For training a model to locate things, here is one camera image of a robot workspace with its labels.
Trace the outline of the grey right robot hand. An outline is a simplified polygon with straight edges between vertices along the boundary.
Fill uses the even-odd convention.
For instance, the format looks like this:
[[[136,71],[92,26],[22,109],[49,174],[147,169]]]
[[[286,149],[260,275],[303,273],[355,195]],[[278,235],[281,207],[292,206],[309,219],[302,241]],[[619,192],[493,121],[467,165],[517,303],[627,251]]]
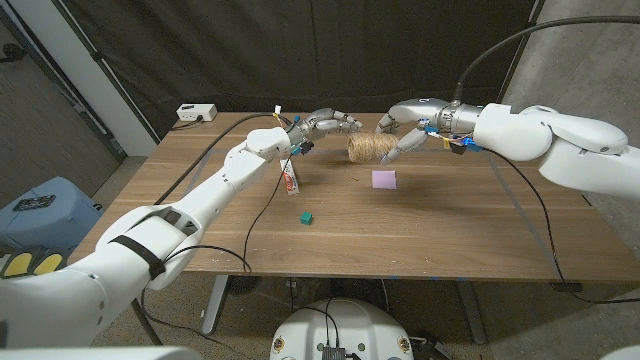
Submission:
[[[387,165],[401,154],[421,147],[429,133],[471,134],[483,111],[482,106],[451,103],[435,98],[410,99],[393,105],[378,122],[375,132],[396,134],[408,123],[416,128],[402,137],[396,145],[381,157]]]

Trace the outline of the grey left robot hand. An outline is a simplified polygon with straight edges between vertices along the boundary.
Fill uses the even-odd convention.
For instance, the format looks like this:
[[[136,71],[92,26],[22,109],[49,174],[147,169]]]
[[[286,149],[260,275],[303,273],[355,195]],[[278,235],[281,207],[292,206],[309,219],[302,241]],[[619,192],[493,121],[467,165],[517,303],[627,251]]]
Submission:
[[[331,108],[318,109],[286,129],[292,146],[313,142],[331,133],[359,132],[363,124],[353,116]]]

